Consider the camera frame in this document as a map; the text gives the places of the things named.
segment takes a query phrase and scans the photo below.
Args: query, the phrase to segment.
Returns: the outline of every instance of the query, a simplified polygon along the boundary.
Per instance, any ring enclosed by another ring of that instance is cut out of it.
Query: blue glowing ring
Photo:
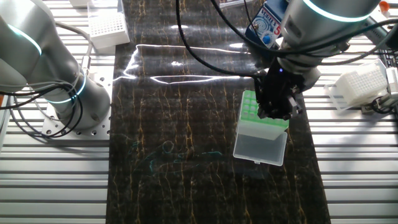
[[[24,32],[22,32],[20,29],[15,28],[15,27],[12,26],[12,25],[9,25],[9,24],[8,24],[8,27],[9,27],[12,31],[14,31],[14,33],[19,34],[19,35],[25,37],[25,39],[27,39],[30,43],[32,43],[32,44],[37,48],[37,50],[39,51],[39,55],[42,55],[42,49],[40,48],[40,46],[37,44],[37,42],[36,42],[34,39],[32,39],[32,38],[29,37],[27,34],[25,34]]]
[[[86,85],[86,76],[84,76],[84,77],[85,77],[85,79],[83,80],[83,85],[81,86],[80,90],[76,93],[75,96],[73,96],[73,97],[71,97],[71,98],[69,98],[67,100],[63,100],[63,101],[57,101],[57,102],[53,102],[53,101],[50,101],[50,100],[47,100],[47,101],[49,103],[66,103],[66,102],[69,102],[72,98],[75,99],[83,91],[83,89],[84,89],[84,87]]]
[[[339,21],[339,22],[359,22],[359,21],[363,21],[365,19],[367,19],[371,13],[369,13],[366,16],[361,16],[361,17],[343,17],[343,16],[337,16],[334,15],[330,12],[326,12],[325,10],[319,8],[318,6],[316,6],[314,3],[311,2],[311,0],[303,0],[303,2],[312,10],[314,10],[315,12],[319,13],[322,16],[325,16],[329,19],[333,19],[334,21]]]

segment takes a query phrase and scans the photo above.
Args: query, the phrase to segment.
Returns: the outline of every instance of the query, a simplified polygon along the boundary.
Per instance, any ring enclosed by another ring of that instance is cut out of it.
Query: blue packaging
[[[280,23],[285,16],[287,6],[286,0],[266,1],[253,19],[253,24],[258,25],[257,33],[260,39],[250,25],[246,29],[246,37],[269,49],[275,47],[275,40],[281,36]]]

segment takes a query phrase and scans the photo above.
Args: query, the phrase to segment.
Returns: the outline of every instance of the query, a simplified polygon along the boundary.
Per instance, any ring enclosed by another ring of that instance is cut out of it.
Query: black marble surface
[[[252,15],[259,6],[249,5]],[[181,8],[203,59],[260,67],[209,1]],[[188,54],[174,1],[124,1],[124,10],[131,43],[116,51],[106,222],[330,223],[307,115],[290,120],[282,167],[235,159],[239,104],[253,81],[221,76]],[[225,13],[244,31],[242,6]]]

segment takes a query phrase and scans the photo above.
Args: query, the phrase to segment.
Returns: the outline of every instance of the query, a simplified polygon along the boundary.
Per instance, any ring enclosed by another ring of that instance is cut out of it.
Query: robotic arm
[[[41,0],[0,1],[1,91],[18,91],[20,88],[12,86],[26,83],[75,84],[84,108],[77,128],[93,127],[108,114],[110,99],[103,86],[88,78],[84,68],[90,62],[85,59],[86,65],[80,66],[62,43],[53,15]],[[54,90],[44,98],[55,108],[58,118],[67,122],[73,109],[69,94],[65,90]],[[70,126],[80,115],[80,110],[77,111]]]
[[[324,44],[360,29],[380,0],[293,0],[281,23],[282,50],[303,50]],[[347,50],[341,42],[309,54],[275,58],[268,74],[255,80],[260,118],[290,119],[300,113],[295,95],[314,86],[320,77],[317,65]]]

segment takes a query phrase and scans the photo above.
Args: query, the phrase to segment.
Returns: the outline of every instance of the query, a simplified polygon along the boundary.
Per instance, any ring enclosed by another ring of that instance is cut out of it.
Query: mounting plate
[[[92,79],[94,82],[98,82],[104,86],[105,90],[108,92],[109,97],[112,98],[112,82],[113,74],[106,72],[106,74],[90,73],[88,78]],[[49,103],[47,105],[47,114],[50,117],[56,118],[54,107]],[[53,134],[60,131],[64,125],[60,121],[54,121],[49,118],[45,118],[42,132],[43,134]],[[109,108],[108,115],[105,117],[100,124],[90,129],[85,130],[73,130],[71,133],[57,138],[59,140],[109,140],[109,134],[111,130],[111,108]]]

